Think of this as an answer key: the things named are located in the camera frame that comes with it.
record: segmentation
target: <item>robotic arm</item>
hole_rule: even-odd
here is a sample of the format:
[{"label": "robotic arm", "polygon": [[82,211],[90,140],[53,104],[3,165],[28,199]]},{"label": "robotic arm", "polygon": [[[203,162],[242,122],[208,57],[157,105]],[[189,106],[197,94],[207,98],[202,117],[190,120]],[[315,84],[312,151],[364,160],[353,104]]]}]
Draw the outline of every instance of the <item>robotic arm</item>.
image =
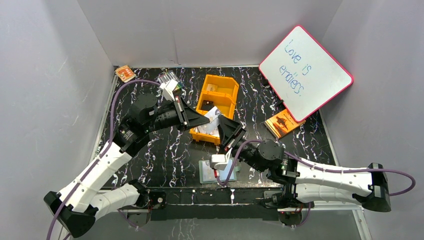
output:
[{"label": "robotic arm", "polygon": [[[222,115],[218,119],[220,150],[211,156],[209,165],[215,170],[223,170],[229,158],[235,157],[236,151],[246,141],[243,138],[246,130],[240,123]],[[284,185],[284,191],[264,196],[268,207],[293,208],[314,201],[337,201],[354,203],[376,212],[391,210],[384,172],[355,172],[366,168],[346,168],[295,159],[272,140],[261,141],[257,146],[248,143],[239,151],[240,161],[259,172],[268,170],[268,179]],[[372,163],[368,168],[382,169],[383,166]]]},{"label": "robotic arm", "polygon": [[96,156],[81,174],[59,192],[50,191],[45,195],[44,202],[53,214],[70,195],[58,220],[74,238],[84,235],[99,218],[124,206],[143,208],[150,205],[153,209],[164,208],[166,194],[150,191],[137,179],[107,193],[100,194],[99,190],[121,166],[147,145],[150,132],[171,126],[185,131],[209,123],[207,117],[197,113],[183,99],[174,96],[173,91],[177,85],[178,82],[173,79],[162,83],[160,88],[166,101],[161,107],[158,107],[155,95],[141,94],[114,131],[106,155]]}]

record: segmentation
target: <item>gray floor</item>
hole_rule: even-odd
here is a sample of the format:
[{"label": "gray floor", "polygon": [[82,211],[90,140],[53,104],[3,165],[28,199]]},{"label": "gray floor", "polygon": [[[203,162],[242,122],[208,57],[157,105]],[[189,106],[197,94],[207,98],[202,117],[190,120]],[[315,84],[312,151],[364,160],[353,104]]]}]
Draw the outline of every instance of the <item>gray floor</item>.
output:
[{"label": "gray floor", "polygon": [[78,240],[360,240],[351,210],[312,211],[297,229],[261,219],[179,219],[150,221],[136,231],[118,214],[99,219]]}]

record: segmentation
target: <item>black marble tabletop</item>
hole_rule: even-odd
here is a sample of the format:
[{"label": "black marble tabletop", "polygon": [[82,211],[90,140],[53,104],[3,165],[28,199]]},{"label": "black marble tabletop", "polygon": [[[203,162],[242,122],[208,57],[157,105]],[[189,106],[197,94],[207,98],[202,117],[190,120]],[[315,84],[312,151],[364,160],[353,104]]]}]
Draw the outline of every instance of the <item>black marble tabletop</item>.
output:
[{"label": "black marble tabletop", "polygon": [[[239,83],[234,120],[240,121],[246,127],[245,138],[275,139],[265,127],[264,121],[283,109],[275,106],[279,99],[272,88],[261,84],[264,77],[257,67],[135,68],[133,71],[137,79],[152,81],[166,71],[174,71],[184,85],[181,97],[194,109],[206,74],[233,77]],[[123,82],[118,80],[115,91],[122,84]],[[115,126],[125,116],[137,95],[143,92],[161,96],[155,85],[134,83],[127,86],[118,96]],[[109,129],[108,117],[98,149],[109,137]],[[218,187],[217,183],[201,184],[199,179],[199,161],[208,160],[211,154],[215,154],[215,145],[196,142],[188,131],[180,132],[175,127],[153,132],[150,139],[137,156],[107,181],[105,189],[118,187],[132,179],[138,179],[148,187]],[[286,151],[299,157],[322,164],[335,164],[319,112],[312,114],[304,125],[278,142],[285,145]],[[257,172],[244,162],[238,165],[241,170],[237,173],[237,181],[229,183],[230,187],[278,187],[277,183],[266,178],[266,172]]]}]

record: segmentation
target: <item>whiteboard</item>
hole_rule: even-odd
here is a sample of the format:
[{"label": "whiteboard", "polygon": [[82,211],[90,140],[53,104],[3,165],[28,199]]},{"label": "whiteboard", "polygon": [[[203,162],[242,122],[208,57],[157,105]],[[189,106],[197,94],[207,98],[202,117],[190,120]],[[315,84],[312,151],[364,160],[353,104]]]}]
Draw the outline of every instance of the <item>whiteboard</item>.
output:
[{"label": "whiteboard", "polygon": [[354,78],[302,26],[296,26],[262,61],[259,70],[301,122]]}]

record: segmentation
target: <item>yellow plastic bin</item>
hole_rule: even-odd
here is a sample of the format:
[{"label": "yellow plastic bin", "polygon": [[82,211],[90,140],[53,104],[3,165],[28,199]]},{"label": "yellow plastic bin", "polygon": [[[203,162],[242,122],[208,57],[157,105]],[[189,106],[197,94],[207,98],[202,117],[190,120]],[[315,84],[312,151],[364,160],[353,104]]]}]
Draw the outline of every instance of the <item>yellow plastic bin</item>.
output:
[{"label": "yellow plastic bin", "polygon": [[[196,111],[205,115],[208,111],[201,110],[204,101],[211,101],[224,115],[229,119],[234,118],[234,109],[236,108],[237,93],[239,84],[232,77],[206,75],[203,87],[197,102]],[[190,129],[190,134],[197,142],[204,141],[220,144],[220,138],[209,134],[196,132],[193,128]]]}]

